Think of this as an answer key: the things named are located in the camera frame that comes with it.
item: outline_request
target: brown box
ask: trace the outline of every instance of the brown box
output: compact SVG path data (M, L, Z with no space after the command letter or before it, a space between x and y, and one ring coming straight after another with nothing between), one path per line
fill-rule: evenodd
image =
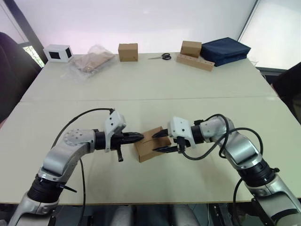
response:
M212 71L213 66L214 66L214 62L210 62L210 61L199 59L199 58L197 59L197 58L186 56L183 54L179 54L177 56L176 61L181 64L189 65L192 67L197 67L197 68L207 70L207 71Z
M143 133L144 138L135 143L136 151L139 155L139 162L146 161L163 153L155 152L153 149L171 145L168 137L152 138L151 136L162 130L158 127Z
M183 41L181 54L198 58L201 52L202 43L197 41Z
M119 44L118 47L120 61L138 61L138 44Z

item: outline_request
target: plastic bag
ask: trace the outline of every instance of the plastic bag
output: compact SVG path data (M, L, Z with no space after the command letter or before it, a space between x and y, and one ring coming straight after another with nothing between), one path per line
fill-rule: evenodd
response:
M92 46L88 53L74 56L67 65L67 71L63 79L84 81L92 75L100 72L103 68L116 62L115 55L100 45Z

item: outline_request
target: navy blue bag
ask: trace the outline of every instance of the navy blue bag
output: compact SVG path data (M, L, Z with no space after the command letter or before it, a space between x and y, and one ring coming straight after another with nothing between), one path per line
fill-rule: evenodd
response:
M201 56L205 60L215 62L215 66L218 67L245 59L250 49L231 38L224 38L202 44Z

